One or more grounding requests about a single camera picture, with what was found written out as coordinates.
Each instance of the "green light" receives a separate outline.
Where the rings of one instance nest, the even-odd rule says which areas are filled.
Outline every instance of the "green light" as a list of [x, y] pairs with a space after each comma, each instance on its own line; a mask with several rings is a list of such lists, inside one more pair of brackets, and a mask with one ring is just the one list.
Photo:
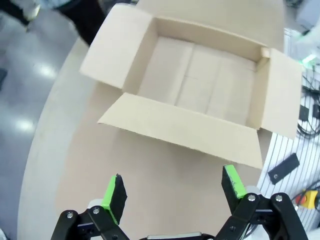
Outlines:
[[302, 64], [305, 65], [305, 64], [309, 63], [310, 61], [312, 61], [315, 58], [316, 58], [315, 55], [310, 54], [309, 56], [307, 56], [305, 59], [302, 60]]

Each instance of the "black pants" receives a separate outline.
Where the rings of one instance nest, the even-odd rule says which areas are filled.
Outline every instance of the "black pants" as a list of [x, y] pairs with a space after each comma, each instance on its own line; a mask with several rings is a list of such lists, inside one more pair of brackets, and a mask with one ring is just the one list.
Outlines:
[[72, 0], [56, 10], [73, 21], [79, 35], [88, 45], [91, 45], [106, 18], [98, 0]]
[[24, 26], [27, 26], [29, 24], [29, 21], [24, 16], [23, 10], [12, 3], [10, 0], [0, 0], [0, 10], [16, 18]]

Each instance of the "box flap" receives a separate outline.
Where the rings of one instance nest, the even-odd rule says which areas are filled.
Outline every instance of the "box flap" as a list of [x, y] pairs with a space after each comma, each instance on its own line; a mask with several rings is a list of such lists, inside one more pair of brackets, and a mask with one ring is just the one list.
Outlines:
[[99, 123], [261, 169], [255, 129], [124, 93]]
[[300, 110], [302, 66], [270, 49], [268, 81], [261, 122], [263, 129], [294, 139]]
[[[132, 65], [152, 22], [152, 15], [133, 6], [116, 4], [95, 36], [81, 65], [80, 72], [122, 89], [129, 71], [132, 67], [137, 67]], [[151, 45], [149, 47], [153, 49], [156, 39], [156, 37], [153, 37], [151, 44], [144, 44], [144, 46]], [[137, 57], [138, 60], [149, 60], [149, 56], [145, 55]], [[135, 72], [140, 71], [144, 73], [145, 69], [139, 69]]]

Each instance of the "open cardboard box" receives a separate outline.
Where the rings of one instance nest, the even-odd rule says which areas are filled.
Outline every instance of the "open cardboard box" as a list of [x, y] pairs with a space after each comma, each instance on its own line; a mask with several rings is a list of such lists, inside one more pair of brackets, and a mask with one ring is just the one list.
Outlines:
[[117, 4], [80, 71], [124, 92], [99, 123], [227, 161], [261, 169], [271, 132], [296, 135], [301, 66], [222, 29]]

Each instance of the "gray floor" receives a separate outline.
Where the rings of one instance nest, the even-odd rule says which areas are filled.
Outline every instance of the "gray floor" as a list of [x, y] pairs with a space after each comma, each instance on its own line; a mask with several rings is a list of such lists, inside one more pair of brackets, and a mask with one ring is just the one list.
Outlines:
[[30, 146], [77, 33], [52, 11], [41, 10], [29, 32], [16, 20], [0, 15], [0, 67], [8, 70], [0, 91], [0, 228], [15, 240]]

